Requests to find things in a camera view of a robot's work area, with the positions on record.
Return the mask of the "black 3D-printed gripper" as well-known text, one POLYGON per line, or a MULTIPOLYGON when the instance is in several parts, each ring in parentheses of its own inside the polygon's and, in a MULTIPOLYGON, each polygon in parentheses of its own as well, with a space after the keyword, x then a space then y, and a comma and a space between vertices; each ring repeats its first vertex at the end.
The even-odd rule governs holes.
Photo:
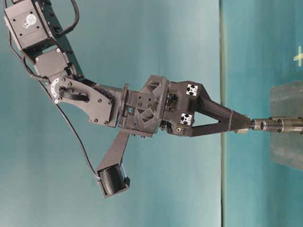
POLYGON ((118 138, 151 137, 159 128, 168 134, 196 137, 247 129, 249 118, 210 99, 204 86, 193 81, 173 82, 151 75, 140 91, 125 86, 119 99, 118 138), (194 126, 195 113, 219 123, 194 126))

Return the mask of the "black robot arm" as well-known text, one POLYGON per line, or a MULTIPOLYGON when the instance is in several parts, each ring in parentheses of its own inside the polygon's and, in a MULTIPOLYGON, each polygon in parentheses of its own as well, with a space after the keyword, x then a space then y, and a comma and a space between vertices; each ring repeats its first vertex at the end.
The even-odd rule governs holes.
POLYGON ((140 91, 86 79, 48 0, 15 0, 4 10, 6 25, 30 76, 43 81, 54 103, 69 103, 94 124, 152 136, 163 128, 177 136, 202 136, 250 127, 250 119, 211 100, 204 86, 152 75, 140 91))

